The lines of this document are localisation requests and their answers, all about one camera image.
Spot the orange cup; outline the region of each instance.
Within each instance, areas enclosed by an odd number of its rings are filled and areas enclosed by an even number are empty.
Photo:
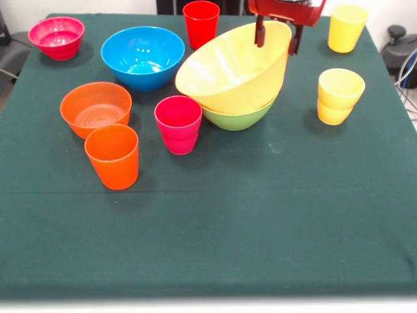
[[[92,131],[84,150],[103,185],[112,190],[132,186],[139,175],[139,136],[122,124]]]
[[[109,82],[86,83],[71,90],[61,102],[61,116],[69,127],[85,139],[94,129],[129,123],[132,97],[120,85]]]

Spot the green bowl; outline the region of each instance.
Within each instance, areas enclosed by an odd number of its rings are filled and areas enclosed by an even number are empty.
[[[233,115],[211,111],[203,106],[203,115],[213,124],[225,130],[244,130],[256,124],[271,109],[274,100],[257,111]]]

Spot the cup rim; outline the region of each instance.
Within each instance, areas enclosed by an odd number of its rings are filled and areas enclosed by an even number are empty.
[[[212,5],[213,7],[216,7],[217,8],[217,13],[214,16],[210,17],[210,18],[193,18],[192,16],[188,15],[185,12],[186,8],[189,8],[190,6],[196,5],[198,3],[206,3],[206,4]],[[216,3],[213,3],[213,2],[210,2],[210,1],[197,0],[197,1],[189,2],[186,5],[184,5],[184,7],[182,8],[182,13],[184,14],[184,16],[186,16],[187,18],[189,18],[191,20],[195,20],[195,21],[209,21],[209,20],[212,20],[213,18],[217,18],[220,15],[220,7]]]
[[[329,90],[328,88],[326,88],[324,86],[324,84],[322,83],[323,76],[325,74],[329,73],[329,72],[336,72],[336,71],[337,72],[348,72],[348,73],[354,74],[357,78],[359,78],[359,80],[362,82],[362,88],[360,89],[360,91],[353,94],[353,95],[342,95],[342,94],[339,94],[339,93],[335,93],[335,92]],[[361,75],[359,75],[358,73],[356,73],[352,70],[348,70],[347,68],[329,68],[329,69],[323,71],[320,74],[320,76],[319,76],[319,87],[323,88],[327,93],[330,93],[331,95],[335,95],[337,97],[354,98],[354,97],[360,96],[365,91],[366,83],[365,83],[365,80],[361,77]]]
[[[74,22],[76,22],[76,23],[78,23],[78,24],[80,24],[81,25],[81,33],[75,38],[75,39],[73,39],[73,40],[71,40],[71,41],[68,41],[68,42],[66,42],[65,44],[63,44],[63,45],[60,45],[60,46],[56,46],[56,47],[51,47],[51,46],[49,46],[49,45],[47,45],[47,44],[40,44],[40,43],[38,43],[38,42],[35,42],[34,40],[33,40],[33,38],[32,38],[32,35],[33,35],[33,32],[35,31],[35,27],[36,26],[39,26],[39,25],[41,25],[42,23],[44,23],[44,22],[46,22],[46,21],[50,21],[50,20],[55,20],[55,19],[58,19],[58,18],[62,18],[62,19],[64,19],[64,20],[72,20],[72,21],[74,21]],[[27,33],[27,38],[29,39],[29,41],[34,45],[34,46],[37,46],[37,47],[39,47],[39,48],[58,48],[58,47],[61,47],[61,46],[66,46],[66,45],[68,45],[68,44],[71,44],[71,43],[73,43],[73,42],[76,42],[77,40],[79,40],[80,38],[82,38],[82,36],[84,35],[84,33],[85,33],[85,25],[84,25],[84,23],[83,22],[81,22],[79,19],[77,19],[77,18],[72,18],[72,17],[70,17],[70,16],[54,16],[54,17],[51,17],[51,18],[44,18],[43,20],[40,20],[39,22],[37,22],[36,24],[34,24],[34,26],[32,26],[32,28],[29,30],[29,32]]]
[[[107,86],[110,86],[110,87],[116,87],[116,88],[118,88],[118,89],[120,89],[121,91],[123,91],[123,93],[125,93],[127,96],[128,96],[128,99],[129,99],[129,108],[127,109],[127,111],[124,113],[124,115],[119,119],[119,120],[121,120],[123,117],[125,117],[127,114],[129,114],[129,112],[132,110],[132,96],[131,96],[131,94],[127,91],[127,89],[126,88],[124,88],[124,87],[122,87],[122,86],[120,86],[120,85],[118,85],[118,84],[116,84],[116,83],[111,83],[111,82],[91,82],[91,83],[84,83],[83,85],[80,85],[80,86],[77,86],[77,87],[75,87],[75,88],[73,88],[73,89],[71,89],[65,96],[64,96],[64,98],[62,99],[62,101],[61,101],[61,105],[59,106],[59,113],[61,114],[61,117],[63,118],[63,120],[66,122],[66,123],[68,123],[69,125],[71,125],[71,126],[73,126],[73,127],[78,127],[78,128],[83,128],[83,129],[93,129],[93,130],[95,130],[95,129],[97,129],[97,128],[100,128],[100,127],[94,127],[94,126],[80,126],[80,125],[78,125],[78,124],[75,124],[75,123],[73,123],[73,122],[71,122],[71,121],[69,121],[67,118],[66,118],[66,116],[65,116],[65,114],[63,113],[63,106],[64,106],[64,102],[65,102],[65,100],[72,94],[72,93],[74,93],[75,91],[77,91],[77,90],[80,90],[80,89],[83,89],[83,88],[85,88],[85,87],[87,87],[87,86],[90,86],[90,85],[107,85]]]
[[[167,125],[167,124],[165,124],[165,123],[163,123],[163,122],[161,122],[161,120],[158,118],[158,116],[157,116],[157,114],[156,114],[156,110],[158,109],[158,107],[159,107],[159,105],[161,104],[161,103],[163,103],[163,102],[165,102],[166,100],[169,100],[169,99],[172,99],[172,98],[186,98],[186,99],[190,99],[190,100],[192,100],[195,104],[197,104],[198,106],[199,106],[199,108],[200,108],[200,113],[199,113],[199,117],[193,122],[193,123],[191,123],[191,124],[188,124],[188,125],[185,125],[185,126],[178,126],[178,127],[175,127],[175,126],[170,126],[170,125]],[[182,128],[186,128],[186,127],[191,127],[191,126],[194,126],[195,124],[197,124],[200,120],[201,120],[201,118],[202,118],[202,116],[203,116],[203,108],[201,107],[201,105],[200,105],[200,103],[198,103],[197,101],[195,101],[193,98],[191,98],[191,97],[188,97],[188,96],[183,96],[183,95],[173,95],[173,96],[170,96],[170,97],[166,97],[166,98],[163,98],[161,101],[159,101],[158,102],[158,104],[157,105],[155,105],[155,109],[154,109],[154,117],[155,117],[155,119],[157,120],[157,122],[158,123],[160,123],[161,125],[164,125],[165,127],[167,127],[167,128],[172,128],[172,129],[182,129]]]
[[[361,11],[362,13],[364,13],[364,17],[363,18],[357,18],[357,19],[353,19],[353,20],[347,20],[346,18],[344,18],[343,16],[341,16],[340,14],[338,14],[338,9],[341,9],[343,7],[349,7],[349,8],[354,8],[356,10]],[[349,23],[349,24],[359,24],[359,23],[366,23],[367,19],[369,18],[369,12],[364,8],[361,7],[360,5],[355,5],[353,3],[344,3],[344,4],[340,4],[334,7],[334,10],[332,12],[332,16],[344,21],[345,23]]]
[[[124,155],[124,156],[122,156],[121,158],[116,158],[115,160],[101,160],[101,159],[99,159],[99,158],[96,158],[96,157],[94,157],[94,156],[92,156],[91,154],[90,154],[90,152],[88,151],[88,149],[87,149],[87,141],[89,141],[90,139],[91,139],[91,135],[95,135],[97,132],[100,132],[101,130],[103,130],[104,128],[110,128],[110,127],[118,127],[118,128],[124,128],[124,129],[127,129],[128,131],[130,131],[130,132],[132,132],[132,133],[134,133],[134,135],[135,135],[135,137],[136,137],[136,143],[135,143],[135,146],[134,146],[134,148],[128,153],[128,154],[126,154],[126,155]],[[86,137],[86,139],[85,139],[85,141],[84,141],[84,151],[85,151],[85,153],[87,154],[87,156],[89,157],[89,158],[91,158],[92,160],[95,160],[95,161],[97,161],[97,162],[101,162],[101,163],[114,163],[114,162],[119,162],[119,161],[122,161],[122,160],[125,160],[125,159],[127,159],[128,157],[130,157],[132,154],[134,154],[135,153],[135,150],[136,150],[136,148],[137,147],[139,147],[139,136],[137,135],[137,132],[132,128],[132,127],[130,127],[130,126],[127,126],[127,125],[123,125],[123,124],[109,124],[109,125],[106,125],[106,126],[102,126],[102,127],[98,127],[97,129],[94,129],[87,137]]]

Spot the orange bowl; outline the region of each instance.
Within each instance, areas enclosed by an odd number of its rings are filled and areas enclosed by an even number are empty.
[[[61,116],[69,127],[85,139],[94,129],[127,125],[132,109],[130,93],[109,82],[86,83],[71,90],[61,102]]]

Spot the plastic bowl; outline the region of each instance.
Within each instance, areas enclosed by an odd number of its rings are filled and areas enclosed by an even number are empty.
[[[27,36],[34,46],[51,59],[66,61],[77,54],[84,32],[85,27],[80,20],[59,16],[40,21]]]
[[[103,62],[127,86],[154,91],[169,83],[184,57],[182,39],[164,28],[133,27],[110,36],[102,46]]]
[[[132,108],[130,93],[109,82],[86,83],[71,90],[61,102],[61,116],[69,127],[85,139],[94,129],[127,125]]]
[[[203,106],[203,115],[210,122],[224,130],[244,130],[250,128],[265,116],[274,104],[276,97],[262,108],[251,113],[238,115],[224,114],[211,111]]]
[[[175,78],[177,89],[218,113],[243,114],[262,108],[283,85],[291,29],[266,21],[265,45],[253,39],[255,23],[228,31],[191,54]]]

